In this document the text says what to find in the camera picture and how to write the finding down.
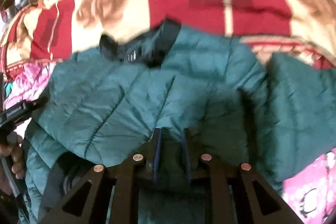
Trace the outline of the person's left hand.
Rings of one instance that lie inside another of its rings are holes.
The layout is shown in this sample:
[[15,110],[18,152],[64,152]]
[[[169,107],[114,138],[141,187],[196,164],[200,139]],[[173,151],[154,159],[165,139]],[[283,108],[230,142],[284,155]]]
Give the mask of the person's left hand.
[[17,136],[17,144],[15,146],[10,146],[8,144],[1,144],[1,156],[10,156],[13,160],[13,166],[11,171],[15,174],[17,179],[22,179],[25,176],[25,163],[23,160],[23,151],[21,144],[23,139],[20,135]]

